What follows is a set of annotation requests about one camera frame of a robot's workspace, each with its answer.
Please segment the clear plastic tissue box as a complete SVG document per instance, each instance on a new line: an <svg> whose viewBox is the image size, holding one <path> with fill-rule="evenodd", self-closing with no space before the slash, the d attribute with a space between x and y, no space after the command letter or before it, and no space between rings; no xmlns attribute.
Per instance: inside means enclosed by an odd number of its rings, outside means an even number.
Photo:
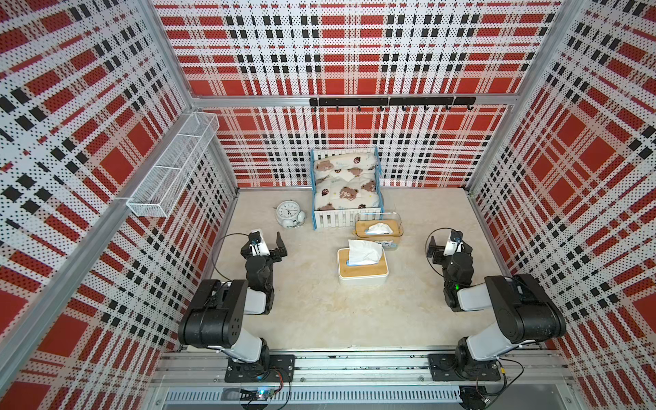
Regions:
<svg viewBox="0 0 656 410"><path fill-rule="evenodd" d="M376 242L386 251L398 249L403 233L401 215L396 212L362 213L355 217L355 237Z"/></svg>

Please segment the blue soft tissue pack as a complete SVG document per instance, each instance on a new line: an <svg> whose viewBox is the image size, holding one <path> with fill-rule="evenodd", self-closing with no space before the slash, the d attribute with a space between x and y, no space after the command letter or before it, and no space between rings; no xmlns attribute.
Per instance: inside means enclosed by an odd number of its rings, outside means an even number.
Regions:
<svg viewBox="0 0 656 410"><path fill-rule="evenodd" d="M384 222L373 224L365 230L365 234L370 236L392 235L394 232L394 229Z"/></svg>

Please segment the white tissue box bamboo lid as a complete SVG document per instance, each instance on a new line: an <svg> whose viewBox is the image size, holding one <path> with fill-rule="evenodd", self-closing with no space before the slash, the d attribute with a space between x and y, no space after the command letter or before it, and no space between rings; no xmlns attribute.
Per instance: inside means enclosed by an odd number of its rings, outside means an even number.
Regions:
<svg viewBox="0 0 656 410"><path fill-rule="evenodd" d="M389 277L386 254L374 265L350 266L349 250L338 250L338 278L342 285L382 285Z"/></svg>

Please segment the bamboo slotted lid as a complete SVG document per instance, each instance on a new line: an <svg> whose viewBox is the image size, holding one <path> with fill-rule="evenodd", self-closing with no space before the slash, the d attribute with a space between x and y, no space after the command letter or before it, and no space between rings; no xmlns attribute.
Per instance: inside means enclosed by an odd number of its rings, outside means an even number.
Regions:
<svg viewBox="0 0 656 410"><path fill-rule="evenodd" d="M355 235L360 238L401 237L401 224L396 220L359 220L355 223Z"/></svg>

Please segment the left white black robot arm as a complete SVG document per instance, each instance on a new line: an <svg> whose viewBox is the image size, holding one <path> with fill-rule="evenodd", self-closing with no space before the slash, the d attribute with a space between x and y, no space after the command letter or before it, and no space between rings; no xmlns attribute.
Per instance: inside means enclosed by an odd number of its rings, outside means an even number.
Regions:
<svg viewBox="0 0 656 410"><path fill-rule="evenodd" d="M267 315L275 299L273 265L288 256L282 237L269 248L260 230L247 234L240 249L245 278L205 279L179 323L183 346L215 350L234 363L262 372L270 367L268 343L244 329L247 315Z"/></svg>

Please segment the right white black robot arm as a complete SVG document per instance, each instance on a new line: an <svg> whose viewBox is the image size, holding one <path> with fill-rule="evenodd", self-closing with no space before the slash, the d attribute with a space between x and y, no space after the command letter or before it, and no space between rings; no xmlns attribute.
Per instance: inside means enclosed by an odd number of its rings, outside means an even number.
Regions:
<svg viewBox="0 0 656 410"><path fill-rule="evenodd" d="M533 276L487 276L475 285L473 249L457 232L444 245L430 237L426 259L442 268L444 299L452 311L494 312L494 323L458 342L454 356L459 364L487 364L527 343L565 335L564 315Z"/></svg>

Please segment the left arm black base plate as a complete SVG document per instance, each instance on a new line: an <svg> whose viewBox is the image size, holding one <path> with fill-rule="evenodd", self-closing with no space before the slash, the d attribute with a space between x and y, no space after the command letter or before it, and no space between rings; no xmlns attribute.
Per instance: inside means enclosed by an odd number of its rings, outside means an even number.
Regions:
<svg viewBox="0 0 656 410"><path fill-rule="evenodd" d="M284 383L294 378L295 355L269 355L265 360L255 363L228 360L224 381L229 384L242 383Z"/></svg>

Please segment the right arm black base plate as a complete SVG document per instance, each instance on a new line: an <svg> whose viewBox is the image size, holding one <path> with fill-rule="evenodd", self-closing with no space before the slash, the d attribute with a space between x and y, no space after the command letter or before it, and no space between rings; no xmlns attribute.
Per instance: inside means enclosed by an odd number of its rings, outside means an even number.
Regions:
<svg viewBox="0 0 656 410"><path fill-rule="evenodd" d="M430 375L433 381L497 382L502 380L495 361L476 361L456 354L428 355Z"/></svg>

